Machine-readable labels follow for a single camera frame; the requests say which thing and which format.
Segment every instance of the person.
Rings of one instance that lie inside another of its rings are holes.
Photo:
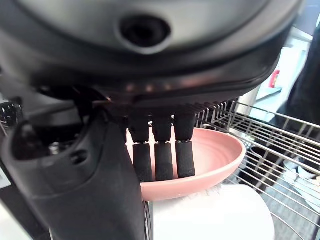
[[[309,49],[308,57],[303,70],[298,76],[293,88],[289,94],[287,101],[278,109],[277,113],[286,115],[292,118],[296,118],[311,124],[320,126],[320,27],[318,26],[313,34],[313,40]],[[307,137],[315,142],[320,143],[320,131],[316,128],[310,129],[306,127],[303,132],[301,128],[302,123],[296,121],[286,122],[284,117],[276,115],[268,124],[284,129],[293,134],[301,134],[303,137]],[[257,143],[266,145],[265,142],[256,140]],[[319,151],[320,147],[315,147],[315,145],[310,146]],[[278,153],[285,154],[286,150],[277,147],[276,145],[268,146]],[[311,167],[315,170],[320,170],[320,159],[312,158],[315,161],[310,161],[304,157],[298,157],[301,163]],[[310,171],[309,169],[299,166],[299,164],[293,164],[287,160],[281,163],[286,169],[283,173],[284,179],[292,184],[297,192],[299,192],[305,199],[306,202],[317,212],[320,213],[320,176]],[[252,174],[252,170],[245,168],[243,172],[240,173],[240,177],[244,178],[247,182],[255,185],[257,179],[248,177],[247,173]],[[255,175],[256,178],[262,178],[261,175]]]

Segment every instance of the robotic hand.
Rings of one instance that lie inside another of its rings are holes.
[[[302,0],[1,0],[2,159],[57,240],[148,238],[140,182],[195,174],[195,113],[266,80]],[[133,141],[133,165],[125,135]]]

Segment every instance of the screw hole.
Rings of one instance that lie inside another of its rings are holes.
[[[73,165],[79,165],[88,158],[88,152],[86,150],[78,150],[71,154],[70,159]]]

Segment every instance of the pink plate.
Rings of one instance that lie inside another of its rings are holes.
[[[150,128],[152,177],[155,179],[155,138]],[[174,180],[141,183],[145,201],[158,201],[184,197],[209,189],[229,177],[246,154],[244,144],[236,137],[218,131],[195,128],[192,138],[195,176],[178,178],[175,132],[172,128],[171,147]],[[128,133],[127,148],[133,159],[133,141]]]

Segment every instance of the dish rack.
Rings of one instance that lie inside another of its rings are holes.
[[[253,112],[265,120],[251,117]],[[246,184],[261,195],[273,217],[276,240],[320,239],[320,214],[310,205],[320,203],[320,186],[297,171],[300,166],[320,176],[320,168],[301,161],[320,165],[320,143],[311,137],[320,126],[237,101],[217,104],[196,117],[197,128],[229,133],[247,147],[244,161],[224,184]],[[266,121],[272,117],[281,119],[282,126]],[[292,124],[297,132],[289,130]]]

